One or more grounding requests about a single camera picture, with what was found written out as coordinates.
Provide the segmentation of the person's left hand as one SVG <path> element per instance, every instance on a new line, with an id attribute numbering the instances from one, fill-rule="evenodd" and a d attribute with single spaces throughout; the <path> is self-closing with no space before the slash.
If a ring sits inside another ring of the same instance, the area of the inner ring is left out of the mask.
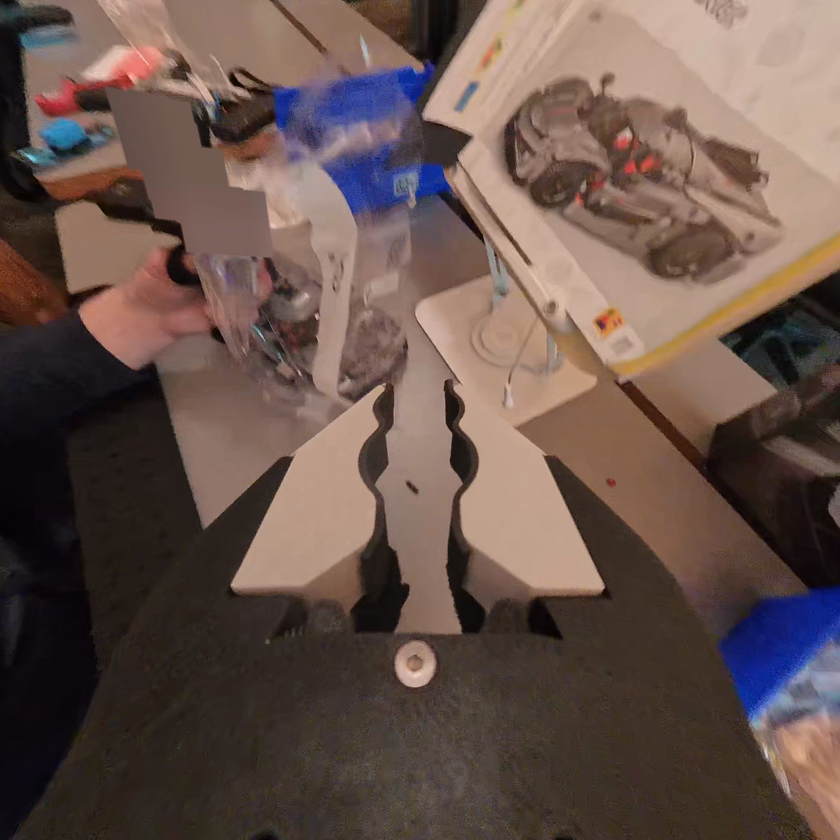
<path id="1" fill-rule="evenodd" d="M 84 301 L 78 315 L 90 335 L 134 371 L 154 362 L 177 341 L 210 333 L 203 295 L 174 283 L 167 248 L 151 252 L 131 278 Z"/>

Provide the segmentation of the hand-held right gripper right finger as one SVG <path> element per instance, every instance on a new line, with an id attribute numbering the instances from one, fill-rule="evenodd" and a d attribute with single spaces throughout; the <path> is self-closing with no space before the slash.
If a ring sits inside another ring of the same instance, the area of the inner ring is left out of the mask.
<path id="1" fill-rule="evenodd" d="M 499 604 L 523 616 L 606 585 L 550 468 L 550 458 L 460 383 L 444 384 L 449 465 L 459 480 L 446 574 L 460 629 L 477 634 Z"/>

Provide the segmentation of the blue plastic bin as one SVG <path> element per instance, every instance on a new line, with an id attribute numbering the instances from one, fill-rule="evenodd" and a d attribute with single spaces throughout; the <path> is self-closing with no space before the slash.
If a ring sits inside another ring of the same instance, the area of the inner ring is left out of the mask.
<path id="1" fill-rule="evenodd" d="M 839 634 L 839 588 L 811 589 L 756 604 L 720 642 L 751 723 Z"/>

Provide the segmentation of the clear bag of lego parts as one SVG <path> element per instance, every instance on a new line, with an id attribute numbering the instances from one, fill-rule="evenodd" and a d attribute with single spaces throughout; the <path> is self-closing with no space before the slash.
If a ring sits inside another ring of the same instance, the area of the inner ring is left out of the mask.
<path id="1" fill-rule="evenodd" d="M 273 140 L 256 161 L 227 164 L 233 184 L 266 196 L 272 291 L 216 287 L 204 276 L 213 331 L 268 398 L 348 406 L 393 382 L 406 362 L 394 300 L 411 260 L 416 199 L 354 214 L 326 172 L 289 162 L 277 126 Z"/>

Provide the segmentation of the black lego set box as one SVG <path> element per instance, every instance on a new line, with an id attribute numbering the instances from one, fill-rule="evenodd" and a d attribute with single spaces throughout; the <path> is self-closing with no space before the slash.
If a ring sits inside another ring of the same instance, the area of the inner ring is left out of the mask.
<path id="1" fill-rule="evenodd" d="M 707 473 L 806 586 L 838 586 L 837 363 L 718 425 Z"/>

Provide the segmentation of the red plastic object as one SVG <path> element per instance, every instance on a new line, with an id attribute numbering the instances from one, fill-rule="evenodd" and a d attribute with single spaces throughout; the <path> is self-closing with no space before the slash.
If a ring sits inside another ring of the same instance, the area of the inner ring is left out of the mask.
<path id="1" fill-rule="evenodd" d="M 35 94 L 34 103 L 50 118 L 79 112 L 108 112 L 108 89 L 132 89 L 138 82 L 151 79 L 165 63 L 162 49 L 115 45 L 78 77 L 67 77 L 54 90 Z"/>

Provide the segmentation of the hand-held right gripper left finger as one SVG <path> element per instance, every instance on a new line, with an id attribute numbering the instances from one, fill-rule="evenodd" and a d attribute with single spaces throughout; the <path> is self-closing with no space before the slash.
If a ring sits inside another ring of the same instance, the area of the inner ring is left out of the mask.
<path id="1" fill-rule="evenodd" d="M 231 590 L 335 604 L 361 633 L 390 634 L 410 588 L 376 483 L 389 465 L 393 385 L 378 385 L 288 460 Z"/>

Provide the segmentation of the white metal book stand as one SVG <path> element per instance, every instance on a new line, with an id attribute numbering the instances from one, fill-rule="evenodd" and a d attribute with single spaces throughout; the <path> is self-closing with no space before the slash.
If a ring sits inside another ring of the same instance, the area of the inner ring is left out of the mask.
<path id="1" fill-rule="evenodd" d="M 571 317 L 573 259 L 534 261 L 461 165 L 448 180 L 479 228 L 489 273 L 420 300 L 416 320 L 457 382 L 518 427 L 608 372 Z"/>

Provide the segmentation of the black perforated pad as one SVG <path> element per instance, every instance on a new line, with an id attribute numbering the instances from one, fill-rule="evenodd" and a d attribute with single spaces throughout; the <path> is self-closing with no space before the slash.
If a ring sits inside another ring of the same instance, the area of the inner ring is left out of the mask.
<path id="1" fill-rule="evenodd" d="M 76 420 L 67 453 L 101 673 L 202 524 L 158 374 Z"/>

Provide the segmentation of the light blue plastic object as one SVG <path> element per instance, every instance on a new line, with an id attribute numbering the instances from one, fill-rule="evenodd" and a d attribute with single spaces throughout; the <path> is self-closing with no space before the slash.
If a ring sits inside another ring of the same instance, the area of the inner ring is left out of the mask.
<path id="1" fill-rule="evenodd" d="M 94 122 L 84 125 L 69 118 L 47 122 L 37 135 L 45 147 L 59 158 L 87 154 L 117 138 L 115 129 L 107 124 Z"/>

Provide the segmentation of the lego instruction booklet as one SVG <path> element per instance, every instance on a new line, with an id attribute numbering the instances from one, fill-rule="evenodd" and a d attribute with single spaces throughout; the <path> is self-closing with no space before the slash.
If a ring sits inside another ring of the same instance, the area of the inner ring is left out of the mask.
<path id="1" fill-rule="evenodd" d="M 838 271 L 838 2 L 462 2 L 423 107 L 546 320 L 631 377 Z"/>

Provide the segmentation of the person's left forearm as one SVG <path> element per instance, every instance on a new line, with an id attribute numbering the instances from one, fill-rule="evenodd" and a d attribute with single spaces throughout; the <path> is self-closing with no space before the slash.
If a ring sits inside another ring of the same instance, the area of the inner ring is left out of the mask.
<path id="1" fill-rule="evenodd" d="M 2 535 L 40 527 L 67 509 L 67 434 L 78 418 L 152 375 L 120 362 L 79 313 L 2 336 Z"/>

